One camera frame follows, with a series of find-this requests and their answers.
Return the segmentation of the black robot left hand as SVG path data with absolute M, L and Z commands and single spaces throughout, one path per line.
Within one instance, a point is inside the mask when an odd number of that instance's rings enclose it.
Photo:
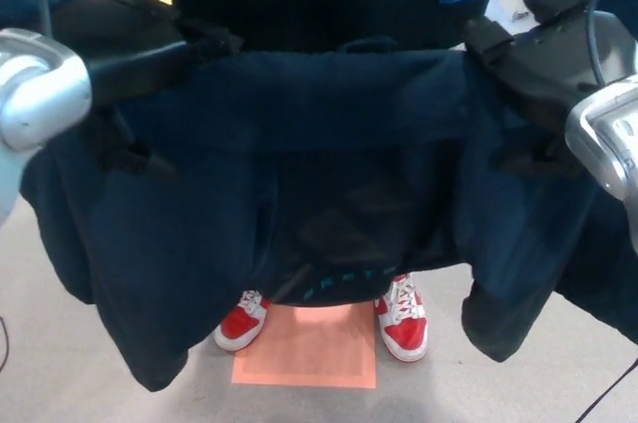
M 116 105 L 179 83 L 198 67 L 238 52 L 242 39 L 160 0 L 74 0 L 54 10 L 52 26 L 54 38 L 88 68 L 93 104 L 80 135 L 99 165 L 173 177 L 174 166 L 134 136 Z

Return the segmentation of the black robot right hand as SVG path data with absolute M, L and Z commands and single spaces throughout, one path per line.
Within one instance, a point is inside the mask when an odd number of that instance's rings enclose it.
M 517 35 L 486 17 L 464 32 L 467 51 L 496 82 L 500 98 L 524 120 L 548 132 L 518 148 L 509 144 L 494 157 L 503 171 L 540 176 L 579 173 L 565 144 L 567 114 L 597 89 L 590 67 L 584 0 L 523 0 L 538 25 Z

